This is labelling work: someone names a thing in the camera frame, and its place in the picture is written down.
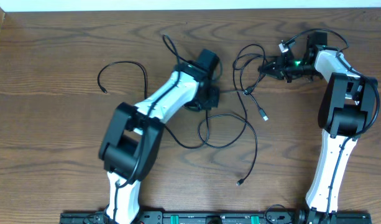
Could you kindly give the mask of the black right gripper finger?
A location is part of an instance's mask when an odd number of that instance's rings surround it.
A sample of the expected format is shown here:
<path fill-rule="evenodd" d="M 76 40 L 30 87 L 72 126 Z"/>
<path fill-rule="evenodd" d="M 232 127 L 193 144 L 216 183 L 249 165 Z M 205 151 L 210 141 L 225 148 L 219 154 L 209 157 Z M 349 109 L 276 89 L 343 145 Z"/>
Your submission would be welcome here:
<path fill-rule="evenodd" d="M 260 66 L 261 72 L 279 72 L 281 70 L 283 70 L 283 63 L 278 60 L 272 60 Z"/>
<path fill-rule="evenodd" d="M 274 78 L 276 80 L 284 80 L 285 79 L 285 76 L 279 70 L 273 70 L 273 69 L 261 70 L 260 73 L 263 75 L 266 75 L 268 77 Z"/>

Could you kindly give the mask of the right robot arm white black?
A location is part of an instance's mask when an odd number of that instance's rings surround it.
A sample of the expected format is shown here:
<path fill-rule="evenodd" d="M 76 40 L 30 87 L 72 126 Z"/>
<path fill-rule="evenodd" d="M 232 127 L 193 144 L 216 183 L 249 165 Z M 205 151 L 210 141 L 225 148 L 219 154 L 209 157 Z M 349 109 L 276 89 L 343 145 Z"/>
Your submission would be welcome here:
<path fill-rule="evenodd" d="M 318 165 L 305 207 L 299 208 L 292 223 L 371 223 L 366 212 L 340 212 L 338 195 L 347 162 L 362 134 L 375 123 L 380 97 L 377 80 L 355 70 L 343 51 L 328 44 L 329 29 L 310 29 L 306 52 L 296 59 L 291 51 L 295 38 L 281 41 L 280 55 L 259 67 L 277 80 L 292 82 L 301 77 L 320 77 L 327 87 L 318 112 L 322 143 Z"/>

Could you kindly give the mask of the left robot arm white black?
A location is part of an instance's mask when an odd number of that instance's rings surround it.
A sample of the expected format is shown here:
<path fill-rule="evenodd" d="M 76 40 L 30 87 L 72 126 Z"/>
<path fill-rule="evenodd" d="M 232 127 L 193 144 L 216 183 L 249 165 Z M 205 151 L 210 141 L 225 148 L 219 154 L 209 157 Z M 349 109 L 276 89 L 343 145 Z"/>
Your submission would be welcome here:
<path fill-rule="evenodd" d="M 99 158 L 110 183 L 107 223 L 132 223 L 139 212 L 140 183 L 157 158 L 166 123 L 182 107 L 209 111 L 219 102 L 213 73 L 220 62 L 204 49 L 195 61 L 176 65 L 168 81 L 134 105 L 121 103 L 113 113 Z"/>

